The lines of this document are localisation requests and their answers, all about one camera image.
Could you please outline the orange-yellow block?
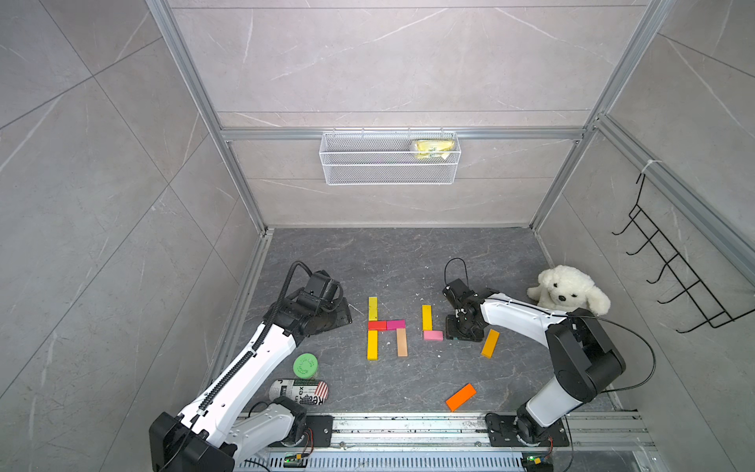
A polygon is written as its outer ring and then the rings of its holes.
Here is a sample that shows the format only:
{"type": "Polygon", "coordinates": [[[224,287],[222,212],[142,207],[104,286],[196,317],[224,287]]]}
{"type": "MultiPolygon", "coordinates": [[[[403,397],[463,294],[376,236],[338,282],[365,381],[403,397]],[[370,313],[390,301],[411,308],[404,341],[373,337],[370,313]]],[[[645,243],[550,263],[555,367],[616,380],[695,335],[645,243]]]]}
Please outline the orange-yellow block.
{"type": "Polygon", "coordinates": [[[492,359],[499,342],[499,332],[496,330],[490,330],[485,339],[485,343],[481,352],[481,355],[487,359],[492,359]]]}

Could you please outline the pink block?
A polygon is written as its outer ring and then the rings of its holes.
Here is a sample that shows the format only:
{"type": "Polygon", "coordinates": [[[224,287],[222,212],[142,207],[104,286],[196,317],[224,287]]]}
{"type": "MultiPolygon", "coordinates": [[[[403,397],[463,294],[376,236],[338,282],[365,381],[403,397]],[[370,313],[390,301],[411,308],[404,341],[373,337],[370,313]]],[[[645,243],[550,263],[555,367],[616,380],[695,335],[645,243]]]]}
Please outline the pink block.
{"type": "Polygon", "coordinates": [[[443,341],[444,333],[441,330],[424,330],[423,340],[426,341],[443,341]]]}

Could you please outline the yellow block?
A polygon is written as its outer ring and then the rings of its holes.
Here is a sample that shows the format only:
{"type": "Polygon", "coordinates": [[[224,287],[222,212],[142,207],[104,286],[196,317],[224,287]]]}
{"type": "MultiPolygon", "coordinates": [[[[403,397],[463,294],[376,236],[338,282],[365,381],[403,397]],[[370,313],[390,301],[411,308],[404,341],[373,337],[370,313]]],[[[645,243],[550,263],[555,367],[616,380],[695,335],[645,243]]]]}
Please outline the yellow block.
{"type": "Polygon", "coordinates": [[[376,330],[368,331],[367,359],[369,361],[379,359],[379,332],[376,330]]]}
{"type": "Polygon", "coordinates": [[[422,328],[424,332],[430,332],[433,329],[433,308],[431,305],[422,307],[422,328]]]}
{"type": "Polygon", "coordinates": [[[370,297],[368,299],[368,317],[370,322],[377,322],[379,320],[378,306],[377,297],[370,297]]]}

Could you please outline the orange block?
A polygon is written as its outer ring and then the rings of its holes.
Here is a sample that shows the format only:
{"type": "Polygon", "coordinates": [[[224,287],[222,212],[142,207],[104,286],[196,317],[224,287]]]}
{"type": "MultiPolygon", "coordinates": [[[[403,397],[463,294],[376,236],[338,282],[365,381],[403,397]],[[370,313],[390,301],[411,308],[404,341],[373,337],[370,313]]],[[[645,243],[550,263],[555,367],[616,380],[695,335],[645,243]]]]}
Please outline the orange block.
{"type": "Polygon", "coordinates": [[[450,412],[456,412],[467,401],[477,395],[477,391],[471,383],[464,385],[459,391],[456,391],[450,398],[446,399],[446,406],[450,412]]]}

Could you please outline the tan wooden block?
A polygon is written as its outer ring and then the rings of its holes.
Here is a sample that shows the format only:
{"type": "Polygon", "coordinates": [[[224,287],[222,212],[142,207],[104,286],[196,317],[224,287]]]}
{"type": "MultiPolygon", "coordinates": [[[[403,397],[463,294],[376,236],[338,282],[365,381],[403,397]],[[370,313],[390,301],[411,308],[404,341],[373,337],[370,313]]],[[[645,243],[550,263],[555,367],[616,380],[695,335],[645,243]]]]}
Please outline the tan wooden block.
{"type": "Polygon", "coordinates": [[[396,346],[397,346],[397,355],[399,357],[408,356],[407,332],[405,328],[398,328],[396,330],[396,346]]]}

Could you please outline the magenta block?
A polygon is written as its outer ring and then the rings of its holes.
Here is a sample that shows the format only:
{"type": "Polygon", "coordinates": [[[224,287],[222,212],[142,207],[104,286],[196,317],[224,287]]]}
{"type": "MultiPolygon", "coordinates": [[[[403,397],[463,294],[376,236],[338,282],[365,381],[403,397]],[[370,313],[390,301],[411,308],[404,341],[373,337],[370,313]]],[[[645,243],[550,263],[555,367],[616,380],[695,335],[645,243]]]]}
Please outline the magenta block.
{"type": "Polygon", "coordinates": [[[405,328],[406,328],[405,320],[387,322],[387,330],[405,330],[405,328]]]}

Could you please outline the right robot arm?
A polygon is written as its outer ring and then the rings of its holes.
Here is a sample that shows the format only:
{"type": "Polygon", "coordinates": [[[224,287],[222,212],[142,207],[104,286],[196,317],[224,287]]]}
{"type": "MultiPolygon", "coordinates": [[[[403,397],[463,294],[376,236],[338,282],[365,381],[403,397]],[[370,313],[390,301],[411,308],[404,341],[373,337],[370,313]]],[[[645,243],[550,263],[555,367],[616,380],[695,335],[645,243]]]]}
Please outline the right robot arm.
{"type": "Polygon", "coordinates": [[[569,413],[591,402],[626,371],[626,362],[603,328],[609,322],[587,309],[570,312],[547,309],[491,290],[481,293],[469,280],[444,277],[442,294],[454,308],[446,317],[449,340],[482,342],[493,328],[505,328],[546,346],[554,377],[508,418],[489,413],[490,438],[515,434],[524,446],[540,446],[552,438],[552,427],[569,413]]]}

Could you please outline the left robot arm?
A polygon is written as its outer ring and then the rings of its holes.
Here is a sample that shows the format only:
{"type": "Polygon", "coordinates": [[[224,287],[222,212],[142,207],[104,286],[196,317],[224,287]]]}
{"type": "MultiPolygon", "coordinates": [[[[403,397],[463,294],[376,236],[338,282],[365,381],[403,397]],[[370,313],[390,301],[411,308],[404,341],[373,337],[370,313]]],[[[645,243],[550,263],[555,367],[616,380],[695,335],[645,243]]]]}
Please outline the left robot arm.
{"type": "Polygon", "coordinates": [[[300,261],[246,347],[178,414],[163,412],[149,427],[155,471],[232,471],[268,446],[302,448],[309,456],[324,437],[307,422],[304,405],[285,395],[241,415],[265,380],[302,341],[351,324],[341,284],[300,261]]]}

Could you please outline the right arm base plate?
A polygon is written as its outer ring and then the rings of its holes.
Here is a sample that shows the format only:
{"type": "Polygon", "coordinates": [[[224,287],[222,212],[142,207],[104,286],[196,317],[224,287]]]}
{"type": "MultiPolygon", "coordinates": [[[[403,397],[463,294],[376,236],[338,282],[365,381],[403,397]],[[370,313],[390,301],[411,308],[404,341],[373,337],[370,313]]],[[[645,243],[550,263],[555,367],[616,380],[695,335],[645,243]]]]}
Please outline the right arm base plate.
{"type": "Polygon", "coordinates": [[[569,446],[570,439],[562,420],[551,426],[542,427],[529,417],[519,418],[516,415],[487,413],[484,417],[486,430],[491,446],[503,448],[509,446],[569,446]]]}

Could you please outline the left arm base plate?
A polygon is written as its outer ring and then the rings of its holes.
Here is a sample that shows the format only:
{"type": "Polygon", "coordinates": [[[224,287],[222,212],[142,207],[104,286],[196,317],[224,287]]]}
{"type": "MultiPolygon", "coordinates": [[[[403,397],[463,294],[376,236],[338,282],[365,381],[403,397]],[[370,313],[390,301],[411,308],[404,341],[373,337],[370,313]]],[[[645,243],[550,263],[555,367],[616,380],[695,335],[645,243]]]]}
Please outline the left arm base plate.
{"type": "Polygon", "coordinates": [[[296,438],[304,437],[309,450],[329,448],[334,431],[333,423],[332,415],[308,415],[296,424],[296,438]]]}

